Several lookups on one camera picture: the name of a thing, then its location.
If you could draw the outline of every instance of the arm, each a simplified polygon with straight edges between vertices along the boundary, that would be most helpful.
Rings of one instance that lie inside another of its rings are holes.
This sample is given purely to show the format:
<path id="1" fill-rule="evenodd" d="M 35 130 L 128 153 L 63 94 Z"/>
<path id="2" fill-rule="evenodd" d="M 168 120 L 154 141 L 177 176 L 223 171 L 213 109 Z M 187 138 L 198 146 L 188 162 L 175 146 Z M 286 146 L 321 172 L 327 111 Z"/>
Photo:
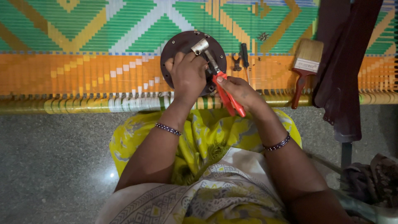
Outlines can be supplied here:
<path id="1" fill-rule="evenodd" d="M 252 114 L 263 145 L 273 146 L 286 138 L 286 129 L 277 115 L 246 81 L 234 77 L 220 81 L 222 87 Z M 352 223 L 294 140 L 280 149 L 266 151 L 265 157 L 275 187 L 298 223 Z"/>
<path id="2" fill-rule="evenodd" d="M 174 101 L 158 123 L 182 132 L 185 120 L 206 85 L 205 59 L 177 53 L 165 66 L 174 84 Z M 141 183 L 169 183 L 179 136 L 154 127 L 128 161 L 115 192 Z"/>

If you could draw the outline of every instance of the floor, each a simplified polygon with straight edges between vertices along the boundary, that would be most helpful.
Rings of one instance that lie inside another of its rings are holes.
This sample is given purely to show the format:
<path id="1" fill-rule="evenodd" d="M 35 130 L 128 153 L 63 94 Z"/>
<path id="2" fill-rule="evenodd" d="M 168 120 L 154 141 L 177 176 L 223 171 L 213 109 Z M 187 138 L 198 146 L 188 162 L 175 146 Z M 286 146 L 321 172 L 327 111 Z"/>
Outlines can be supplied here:
<path id="1" fill-rule="evenodd" d="M 341 144 L 323 109 L 283 108 L 295 121 L 304 150 L 334 164 Z M 0 116 L 0 223 L 92 223 L 118 181 L 108 150 L 128 113 Z M 398 105 L 361 106 L 361 141 L 353 161 L 382 153 L 395 158 Z M 318 166 L 332 187 L 337 176 Z"/>

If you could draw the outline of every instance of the bangle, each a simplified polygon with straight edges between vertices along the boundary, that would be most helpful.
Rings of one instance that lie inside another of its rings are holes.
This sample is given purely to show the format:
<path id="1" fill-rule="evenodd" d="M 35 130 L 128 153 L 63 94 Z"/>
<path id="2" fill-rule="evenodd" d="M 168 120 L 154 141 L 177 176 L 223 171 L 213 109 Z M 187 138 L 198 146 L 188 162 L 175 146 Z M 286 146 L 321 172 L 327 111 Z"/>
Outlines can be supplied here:
<path id="1" fill-rule="evenodd" d="M 161 129 L 163 129 L 163 130 L 166 130 L 166 131 L 171 132 L 171 133 L 173 133 L 173 134 L 176 134 L 176 135 L 178 135 L 178 136 L 181 136 L 181 135 L 182 135 L 181 132 L 179 132 L 179 131 L 177 131 L 177 130 L 174 130 L 174 129 L 172 129 L 172 128 L 170 128 L 170 127 L 167 127 L 166 125 L 163 125 L 163 124 L 160 124 L 160 123 L 156 123 L 156 124 L 155 124 L 155 127 L 161 128 Z"/>
<path id="2" fill-rule="evenodd" d="M 289 134 L 289 132 L 287 132 L 287 136 L 286 136 L 286 138 L 283 141 L 281 141 L 278 144 L 276 144 L 274 146 L 271 146 L 271 147 L 268 147 L 268 146 L 265 146 L 265 145 L 263 145 L 263 147 L 264 147 L 265 150 L 268 150 L 268 151 L 276 150 L 276 149 L 279 149 L 282 146 L 286 145 L 289 142 L 289 140 L 290 140 L 290 134 Z"/>

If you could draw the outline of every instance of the paint brush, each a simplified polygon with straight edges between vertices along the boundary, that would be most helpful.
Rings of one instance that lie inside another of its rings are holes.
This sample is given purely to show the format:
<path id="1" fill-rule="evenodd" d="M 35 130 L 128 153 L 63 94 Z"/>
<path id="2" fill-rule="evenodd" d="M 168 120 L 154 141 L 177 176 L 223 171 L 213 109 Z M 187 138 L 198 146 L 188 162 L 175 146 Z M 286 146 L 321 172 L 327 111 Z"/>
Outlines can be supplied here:
<path id="1" fill-rule="evenodd" d="M 323 42 L 301 39 L 295 54 L 292 71 L 299 75 L 296 92 L 292 101 L 292 109 L 297 109 L 305 79 L 308 75 L 316 75 L 319 69 L 323 51 Z"/>

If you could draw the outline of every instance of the brown round plate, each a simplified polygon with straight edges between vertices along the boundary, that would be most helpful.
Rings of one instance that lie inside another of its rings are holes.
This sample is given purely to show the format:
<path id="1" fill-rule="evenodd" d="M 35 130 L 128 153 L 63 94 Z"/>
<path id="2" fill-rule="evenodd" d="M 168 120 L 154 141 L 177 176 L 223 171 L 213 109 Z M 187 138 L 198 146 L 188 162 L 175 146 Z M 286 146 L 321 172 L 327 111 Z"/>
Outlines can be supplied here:
<path id="1" fill-rule="evenodd" d="M 219 69 L 224 73 L 226 72 L 225 53 L 221 45 L 217 42 L 217 40 L 200 31 L 185 31 L 173 36 L 164 46 L 162 54 L 160 56 L 160 70 L 162 71 L 164 80 L 166 80 L 167 84 L 169 84 L 171 88 L 174 89 L 172 77 L 170 73 L 167 71 L 166 67 L 164 66 L 164 63 L 169 58 L 171 57 L 174 58 L 176 56 L 176 53 L 179 51 L 185 54 L 192 52 L 191 47 L 193 47 L 203 38 L 206 38 L 207 42 L 209 43 L 209 47 L 207 50 L 213 56 L 214 60 L 219 66 Z M 203 89 L 200 96 L 207 95 L 215 90 L 215 84 L 213 83 L 213 75 L 215 71 L 207 69 L 205 73 L 206 73 L 206 86 Z"/>

